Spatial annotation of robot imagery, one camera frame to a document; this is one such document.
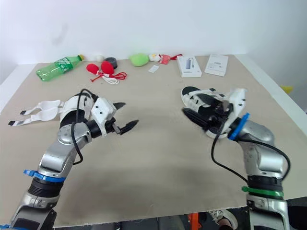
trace yellow object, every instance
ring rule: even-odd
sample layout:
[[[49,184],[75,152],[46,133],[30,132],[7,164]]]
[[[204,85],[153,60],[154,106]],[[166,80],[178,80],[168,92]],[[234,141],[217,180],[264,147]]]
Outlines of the yellow object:
[[[293,90],[293,86],[281,86],[281,88],[286,92],[286,94],[291,93]]]
[[[82,61],[84,60],[84,56],[82,54],[79,54],[78,56],[81,58]]]

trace white cord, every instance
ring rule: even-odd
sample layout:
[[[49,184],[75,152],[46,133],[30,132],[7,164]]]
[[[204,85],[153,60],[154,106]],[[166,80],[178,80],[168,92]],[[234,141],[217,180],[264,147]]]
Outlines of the white cord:
[[[109,83],[109,84],[111,84],[111,85],[116,85],[116,84],[119,83],[119,80],[118,80],[118,79],[116,79],[116,78],[110,78],[110,77],[109,77],[109,74],[106,74],[106,73],[103,74],[102,78],[103,78],[107,83]]]

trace tabletop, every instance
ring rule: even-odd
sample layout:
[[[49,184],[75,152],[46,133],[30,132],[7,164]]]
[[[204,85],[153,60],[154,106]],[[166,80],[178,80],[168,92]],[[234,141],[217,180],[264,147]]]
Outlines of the tabletop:
[[[204,70],[208,57],[197,57]],[[250,120],[265,125],[275,135],[275,145],[291,159],[292,170],[285,179],[285,198],[307,195],[305,181],[307,137],[271,95],[234,57],[229,56],[224,77],[203,73],[200,78],[181,78],[177,63],[149,63],[134,67],[119,60],[117,72],[128,74],[118,85],[110,85],[85,69],[76,69],[52,81],[42,82],[35,71],[21,84],[0,115],[0,223],[8,223],[30,186],[24,169],[36,169],[47,147],[56,139],[59,118],[10,127],[10,120],[44,100],[68,100],[88,88],[112,102],[126,102],[115,114],[119,126],[139,119],[123,136],[96,138],[82,149],[84,161],[73,166],[55,210],[55,226],[97,224],[201,212],[246,203],[244,182],[215,165],[210,157],[212,139],[181,112],[182,88],[215,88],[229,92],[246,88]],[[155,73],[148,69],[160,68]],[[241,147],[228,139],[219,140],[216,159],[245,174]]]

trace green ring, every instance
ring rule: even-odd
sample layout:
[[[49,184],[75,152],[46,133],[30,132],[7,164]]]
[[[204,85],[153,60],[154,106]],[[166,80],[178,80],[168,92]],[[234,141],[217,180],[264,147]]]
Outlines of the green ring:
[[[262,195],[283,197],[283,192],[273,191],[273,190],[265,190],[265,189],[257,189],[257,188],[249,188],[247,186],[243,186],[242,191],[243,192],[249,192],[249,193],[258,193],[258,194],[262,194]]]

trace green plastic bottle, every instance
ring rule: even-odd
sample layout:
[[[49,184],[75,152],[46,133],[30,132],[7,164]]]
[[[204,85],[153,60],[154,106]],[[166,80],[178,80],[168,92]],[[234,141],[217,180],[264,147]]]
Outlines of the green plastic bottle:
[[[42,81],[49,81],[75,68],[82,60],[84,60],[84,56],[81,54],[76,57],[64,57],[49,66],[39,69],[36,74]]]

